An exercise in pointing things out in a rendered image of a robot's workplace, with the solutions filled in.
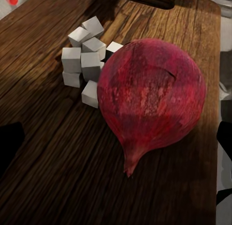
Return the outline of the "cutting board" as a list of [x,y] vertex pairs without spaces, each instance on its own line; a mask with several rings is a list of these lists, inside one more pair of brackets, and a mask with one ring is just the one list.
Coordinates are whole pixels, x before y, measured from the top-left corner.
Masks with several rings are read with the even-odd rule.
[[[0,179],[0,225],[216,225],[221,7],[212,0],[27,0],[0,20],[0,127],[25,141]],[[159,39],[196,63],[200,120],[128,178],[101,109],[64,84],[69,35],[97,16],[107,47]],[[106,63],[105,58],[101,60]]]

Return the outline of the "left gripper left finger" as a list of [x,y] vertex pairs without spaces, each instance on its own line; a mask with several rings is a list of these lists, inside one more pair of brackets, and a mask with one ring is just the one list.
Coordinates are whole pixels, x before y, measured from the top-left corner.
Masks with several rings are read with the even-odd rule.
[[25,141],[21,122],[0,127],[0,179]]

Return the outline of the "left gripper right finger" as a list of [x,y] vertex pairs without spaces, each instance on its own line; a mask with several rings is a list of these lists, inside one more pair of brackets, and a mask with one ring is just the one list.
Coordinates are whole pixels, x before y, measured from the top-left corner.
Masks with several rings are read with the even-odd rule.
[[221,121],[218,125],[217,139],[232,159],[232,123]]

